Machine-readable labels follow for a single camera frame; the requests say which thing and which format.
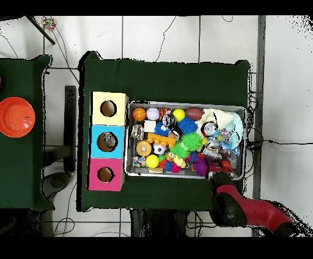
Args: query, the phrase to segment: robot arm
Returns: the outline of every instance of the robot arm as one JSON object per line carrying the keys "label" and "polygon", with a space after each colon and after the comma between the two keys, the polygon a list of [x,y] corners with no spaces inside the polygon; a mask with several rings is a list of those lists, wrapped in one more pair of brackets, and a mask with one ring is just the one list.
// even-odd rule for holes
{"label": "robot arm", "polygon": [[214,173],[212,182],[212,197],[216,210],[210,215],[216,225],[220,227],[254,226],[265,229],[266,234],[277,237],[289,237],[305,232],[312,236],[309,228],[300,231],[292,219],[272,202],[252,200],[243,197],[235,187],[228,173]]}

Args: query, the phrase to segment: orange bowl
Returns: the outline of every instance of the orange bowl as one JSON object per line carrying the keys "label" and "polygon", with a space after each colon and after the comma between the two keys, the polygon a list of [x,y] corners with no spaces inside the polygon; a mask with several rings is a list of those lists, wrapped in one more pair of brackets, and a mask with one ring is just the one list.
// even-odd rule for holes
{"label": "orange bowl", "polygon": [[24,99],[10,97],[0,102],[0,131],[8,137],[23,137],[35,124],[35,112]]}

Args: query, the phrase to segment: green table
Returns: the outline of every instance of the green table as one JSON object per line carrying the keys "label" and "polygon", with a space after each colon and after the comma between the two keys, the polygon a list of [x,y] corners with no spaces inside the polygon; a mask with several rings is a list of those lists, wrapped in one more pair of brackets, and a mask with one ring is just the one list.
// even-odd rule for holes
{"label": "green table", "polygon": [[0,133],[0,208],[52,210],[53,204],[42,195],[43,176],[43,89],[44,69],[51,56],[33,60],[0,59],[4,87],[0,101],[21,97],[34,108],[36,121],[32,131],[21,138]]}
{"label": "green table", "polygon": [[[154,208],[212,210],[209,181],[128,177],[120,192],[86,190],[90,91],[126,93],[130,100],[223,104],[247,107],[248,71],[243,60],[229,64],[148,63],[100,60],[88,51],[79,62],[77,209]],[[243,190],[243,181],[237,181]]]}

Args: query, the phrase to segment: yellow tennis ball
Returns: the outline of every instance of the yellow tennis ball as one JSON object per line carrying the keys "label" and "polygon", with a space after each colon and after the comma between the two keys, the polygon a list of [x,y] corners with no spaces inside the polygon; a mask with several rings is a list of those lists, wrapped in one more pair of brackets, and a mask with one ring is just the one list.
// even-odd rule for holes
{"label": "yellow tennis ball", "polygon": [[150,155],[145,160],[147,167],[156,168],[159,165],[159,158],[156,155]]}
{"label": "yellow tennis ball", "polygon": [[180,122],[182,119],[185,118],[185,111],[182,109],[176,109],[173,111],[173,115],[176,118],[177,122]]}

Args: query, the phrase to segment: pink box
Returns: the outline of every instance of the pink box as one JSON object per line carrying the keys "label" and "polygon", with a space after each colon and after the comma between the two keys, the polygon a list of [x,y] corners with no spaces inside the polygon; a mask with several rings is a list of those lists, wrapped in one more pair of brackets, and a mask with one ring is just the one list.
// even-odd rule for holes
{"label": "pink box", "polygon": [[[103,182],[98,177],[98,171],[102,167],[108,167],[113,171],[113,178],[109,182]],[[117,191],[119,192],[124,183],[123,159],[117,158],[91,158],[89,169],[89,191]]]}

